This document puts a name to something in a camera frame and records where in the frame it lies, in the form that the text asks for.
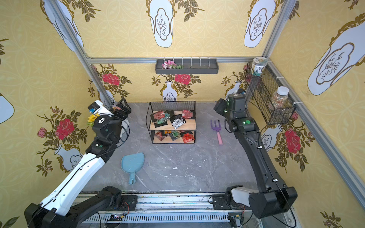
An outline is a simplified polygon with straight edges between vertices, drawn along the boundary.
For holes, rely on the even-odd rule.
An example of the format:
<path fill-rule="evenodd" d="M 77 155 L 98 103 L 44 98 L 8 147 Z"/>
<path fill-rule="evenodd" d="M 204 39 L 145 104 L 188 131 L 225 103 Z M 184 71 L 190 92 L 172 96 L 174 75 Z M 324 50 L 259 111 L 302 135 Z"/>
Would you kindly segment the red tea bag packet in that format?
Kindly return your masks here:
<path fill-rule="evenodd" d="M 157 111 L 155 113 L 152 113 L 150 117 L 152 122 L 158 122 L 161 119 L 165 118 L 165 113 L 164 111 Z"/>

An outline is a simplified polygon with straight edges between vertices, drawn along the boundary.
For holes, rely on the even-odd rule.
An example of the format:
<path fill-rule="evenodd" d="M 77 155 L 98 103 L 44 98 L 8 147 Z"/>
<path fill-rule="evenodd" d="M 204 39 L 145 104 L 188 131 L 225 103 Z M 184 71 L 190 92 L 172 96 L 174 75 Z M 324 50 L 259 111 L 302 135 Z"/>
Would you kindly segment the teal jasmine tea bag packet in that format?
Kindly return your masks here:
<path fill-rule="evenodd" d="M 168 125 L 167 121 L 170 119 L 171 115 L 169 113 L 165 114 L 164 117 L 158 119 L 156 122 L 154 122 L 155 127 L 161 127 Z"/>

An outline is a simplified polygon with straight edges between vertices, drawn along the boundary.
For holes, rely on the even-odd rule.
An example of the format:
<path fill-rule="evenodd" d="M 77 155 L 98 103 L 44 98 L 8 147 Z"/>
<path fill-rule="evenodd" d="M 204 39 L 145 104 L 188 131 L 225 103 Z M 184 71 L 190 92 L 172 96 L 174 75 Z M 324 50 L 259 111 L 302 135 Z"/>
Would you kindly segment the white tea bag packet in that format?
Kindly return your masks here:
<path fill-rule="evenodd" d="M 172 123 L 172 126 L 174 127 L 174 129 L 177 129 L 179 127 L 181 127 L 182 125 L 184 125 L 186 123 L 186 121 L 182 118 L 182 119 L 177 119 Z"/>

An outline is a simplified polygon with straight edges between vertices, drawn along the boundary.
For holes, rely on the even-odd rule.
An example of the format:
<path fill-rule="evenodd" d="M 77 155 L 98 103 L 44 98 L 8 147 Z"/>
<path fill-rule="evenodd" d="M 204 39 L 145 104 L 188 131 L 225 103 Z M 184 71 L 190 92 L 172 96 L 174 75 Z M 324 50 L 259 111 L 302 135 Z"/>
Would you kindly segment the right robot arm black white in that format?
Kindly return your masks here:
<path fill-rule="evenodd" d="M 226 99 L 219 99 L 214 107 L 216 113 L 224 117 L 229 132 L 243 147 L 258 188 L 255 191 L 243 186 L 232 186 L 227 189 L 227 202 L 230 206 L 248 206 L 258 219 L 288 212 L 298 197 L 297 191 L 287 186 L 276 171 L 256 121 L 246 112 L 245 103 L 244 95 L 230 94 Z"/>

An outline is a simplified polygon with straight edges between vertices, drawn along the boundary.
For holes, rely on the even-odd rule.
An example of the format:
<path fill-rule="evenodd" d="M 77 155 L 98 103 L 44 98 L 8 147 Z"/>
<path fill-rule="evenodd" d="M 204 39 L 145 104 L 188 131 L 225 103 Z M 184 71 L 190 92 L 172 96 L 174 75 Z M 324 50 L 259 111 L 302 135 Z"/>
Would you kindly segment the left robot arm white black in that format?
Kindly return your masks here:
<path fill-rule="evenodd" d="M 96 134 L 84 155 L 70 157 L 70 174 L 39 204 L 30 204 L 24 216 L 29 228 L 75 228 L 89 217 L 108 208 L 128 206 L 118 188 L 107 186 L 97 195 L 73 205 L 85 185 L 129 138 L 125 123 L 131 107 L 123 98 L 106 109 L 99 100 L 88 107 L 95 117 L 92 130 Z"/>

